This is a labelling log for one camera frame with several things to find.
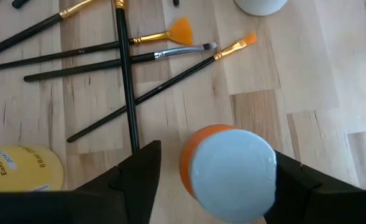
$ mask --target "orange brush bristles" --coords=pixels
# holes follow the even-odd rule
[[[245,41],[246,45],[256,43],[257,42],[256,33],[251,33],[251,34],[247,35],[246,37],[244,37],[244,41]]]
[[[191,30],[190,22],[187,17],[182,17],[176,21],[169,29],[169,39],[180,44],[192,45],[193,44],[193,33]]]

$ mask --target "white cup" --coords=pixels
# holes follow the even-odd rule
[[[288,0],[234,0],[245,12],[254,16],[267,16],[279,11]]]

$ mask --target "yellow paint container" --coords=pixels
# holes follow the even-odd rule
[[[63,167],[46,147],[0,147],[0,192],[60,190]]]

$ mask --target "light wood surface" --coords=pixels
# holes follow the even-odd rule
[[[35,0],[20,11],[0,1],[0,41],[80,0]],[[162,171],[152,223],[222,223],[183,188],[182,145],[210,124],[234,124],[276,150],[366,189],[366,0],[289,0],[254,17],[233,0],[130,0],[130,36],[161,32],[187,16],[194,43],[223,48],[249,32],[258,43],[198,72],[137,109],[141,144],[162,140]],[[116,40],[114,8],[98,0],[75,17],[0,54],[0,63]],[[133,54],[175,47],[133,46]],[[136,94],[159,85],[212,52],[134,65]],[[41,144],[65,167],[66,189],[130,155],[126,116],[73,144],[66,138],[124,104],[121,71],[40,83],[22,77],[117,58],[115,50],[0,71],[0,145]]]

